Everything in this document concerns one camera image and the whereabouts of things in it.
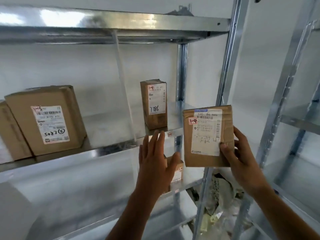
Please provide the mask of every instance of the small cardboard box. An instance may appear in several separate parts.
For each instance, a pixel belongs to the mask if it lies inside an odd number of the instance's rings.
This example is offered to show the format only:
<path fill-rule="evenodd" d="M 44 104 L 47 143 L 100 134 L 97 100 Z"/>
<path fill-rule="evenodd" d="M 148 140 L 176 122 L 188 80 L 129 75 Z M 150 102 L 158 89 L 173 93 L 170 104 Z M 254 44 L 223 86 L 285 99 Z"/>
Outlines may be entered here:
<path fill-rule="evenodd" d="M 31 88 L 5 99 L 35 156 L 81 147 L 86 130 L 72 86 Z"/>
<path fill-rule="evenodd" d="M 0 100 L 0 164 L 32 157 L 6 101 Z"/>
<path fill-rule="evenodd" d="M 229 167 L 219 143 L 234 148 L 231 105 L 183 111 L 186 167 Z"/>
<path fill-rule="evenodd" d="M 171 158 L 172 158 L 171 156 L 167 157 L 168 164 L 170 163 Z M 173 176 L 171 183 L 175 183 L 180 180 L 183 180 L 183 161 L 182 160 L 180 160 L 180 162 L 178 163 L 178 165 L 176 167 L 176 170 L 174 172 L 174 176 Z"/>
<path fill-rule="evenodd" d="M 140 82 L 143 116 L 150 130 L 167 127 L 167 84 L 159 79 Z"/>

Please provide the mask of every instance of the sticker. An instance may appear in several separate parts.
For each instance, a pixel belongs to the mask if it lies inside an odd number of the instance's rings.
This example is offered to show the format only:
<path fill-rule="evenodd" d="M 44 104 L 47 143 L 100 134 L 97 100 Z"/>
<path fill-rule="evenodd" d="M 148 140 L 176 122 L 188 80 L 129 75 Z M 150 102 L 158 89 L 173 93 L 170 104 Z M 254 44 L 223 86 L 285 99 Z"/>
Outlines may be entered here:
<path fill-rule="evenodd" d="M 44 144 L 70 141 L 61 106 L 31 106 Z"/>
<path fill-rule="evenodd" d="M 196 125 L 196 124 L 198 124 L 198 119 L 197 119 L 197 117 L 190 117 L 190 118 L 188 118 L 188 121 L 189 121 L 189 124 L 190 124 L 190 125 Z"/>
<path fill-rule="evenodd" d="M 163 114 L 166 112 L 166 83 L 148 85 L 149 115 Z"/>
<path fill-rule="evenodd" d="M 196 109 L 197 124 L 192 129 L 191 153 L 219 156 L 222 109 Z"/>
<path fill-rule="evenodd" d="M 182 168 L 179 168 L 179 170 L 174 172 L 174 176 L 172 178 L 171 183 L 178 182 L 179 180 L 181 180 L 181 177 L 182 177 Z"/>

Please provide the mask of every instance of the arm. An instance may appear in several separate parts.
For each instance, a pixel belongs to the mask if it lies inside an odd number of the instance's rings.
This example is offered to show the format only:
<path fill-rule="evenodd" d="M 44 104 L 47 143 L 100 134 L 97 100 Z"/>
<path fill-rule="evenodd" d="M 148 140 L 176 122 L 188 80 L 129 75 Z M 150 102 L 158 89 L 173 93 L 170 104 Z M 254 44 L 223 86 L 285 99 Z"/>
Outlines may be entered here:
<path fill-rule="evenodd" d="M 278 238 L 320 240 L 320 236 L 275 194 L 260 170 L 244 134 L 235 127 L 234 134 L 239 139 L 234 141 L 238 149 L 233 152 L 224 143 L 220 149 L 230 163 L 232 174 L 260 206 Z"/>
<path fill-rule="evenodd" d="M 150 142 L 149 137 L 145 136 L 139 148 L 140 169 L 136 188 L 106 240 L 140 240 L 156 201 L 174 177 L 180 155 L 174 153 L 167 167 L 164 158 L 165 133 L 162 131 L 159 138 L 158 134 L 156 131 Z"/>

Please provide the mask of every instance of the handwritten number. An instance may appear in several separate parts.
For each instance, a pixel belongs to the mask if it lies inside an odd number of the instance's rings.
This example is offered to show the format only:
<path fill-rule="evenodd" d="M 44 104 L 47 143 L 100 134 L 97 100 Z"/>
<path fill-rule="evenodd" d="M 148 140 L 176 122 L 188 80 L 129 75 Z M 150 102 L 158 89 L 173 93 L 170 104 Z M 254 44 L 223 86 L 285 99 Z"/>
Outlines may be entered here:
<path fill-rule="evenodd" d="M 152 112 L 156 112 L 159 111 L 159 105 L 158 106 L 153 106 L 153 107 L 149 107 L 151 109 L 151 113 Z"/>

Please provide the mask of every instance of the metal shelf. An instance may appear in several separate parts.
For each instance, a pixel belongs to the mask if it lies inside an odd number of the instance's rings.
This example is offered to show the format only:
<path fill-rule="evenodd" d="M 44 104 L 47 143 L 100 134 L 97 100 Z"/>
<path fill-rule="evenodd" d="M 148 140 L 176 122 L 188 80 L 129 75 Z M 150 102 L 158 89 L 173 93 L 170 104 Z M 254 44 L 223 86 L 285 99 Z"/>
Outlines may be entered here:
<path fill-rule="evenodd" d="M 174 151 L 172 147 L 165 151 Z M 88 151 L 1 172 L 0 183 L 10 182 L 37 209 L 37 236 L 58 238 L 120 216 L 135 187 L 138 153 L 138 147 L 105 156 Z M 202 181 L 203 169 L 184 167 L 183 181 L 173 183 L 159 204 Z"/>
<path fill-rule="evenodd" d="M 259 230 L 259 232 L 268 240 L 278 240 L 270 223 L 268 222 L 268 220 L 266 219 L 262 210 L 256 202 L 254 202 L 250 206 L 249 219 L 252 221 L 253 225 Z"/>
<path fill-rule="evenodd" d="M 308 114 L 308 104 L 297 106 L 285 111 L 280 121 L 287 125 L 320 135 L 320 109 L 318 103 Z"/>
<path fill-rule="evenodd" d="M 230 19 L 58 7 L 0 6 L 0 44 L 188 43 L 229 32 Z"/>
<path fill-rule="evenodd" d="M 191 240 L 192 239 L 192 231 L 188 227 L 188 225 L 180 226 L 179 228 L 164 234 L 163 236 L 157 238 L 156 240 Z"/>
<path fill-rule="evenodd" d="M 168 239 L 165 237 L 173 236 L 180 236 L 179 239 L 184 239 L 182 237 L 187 237 L 190 232 L 180 226 L 194 219 L 196 214 L 197 207 L 186 191 L 164 200 L 160 199 L 146 223 L 142 239 Z M 103 240 L 117 220 L 118 218 L 105 218 L 62 237 L 65 240 Z"/>
<path fill-rule="evenodd" d="M 181 101 L 168 102 L 168 127 L 160 129 L 165 131 L 166 139 L 183 135 L 182 111 L 183 109 L 192 108 L 192 106 Z M 33 159 L 25 159 L 0 164 L 0 172 L 17 167 L 23 167 L 35 162 L 40 163 L 65 157 L 68 157 L 68 160 L 72 157 L 74 158 L 73 160 L 78 161 L 77 158 L 80 153 L 82 153 L 80 157 L 96 158 L 135 148 L 137 145 L 142 144 L 145 135 L 152 136 L 154 134 L 154 130 L 149 130 L 145 125 L 142 107 L 132 107 L 132 117 L 135 134 L 138 138 L 137 142 L 134 142 L 133 140 L 133 135 L 130 132 L 130 118 L 125 111 L 96 114 L 93 116 L 83 117 L 88 137 L 81 148 L 37 156 L 35 161 Z"/>
<path fill-rule="evenodd" d="M 264 173 L 286 204 L 320 234 L 320 168 L 295 157 L 267 165 Z"/>

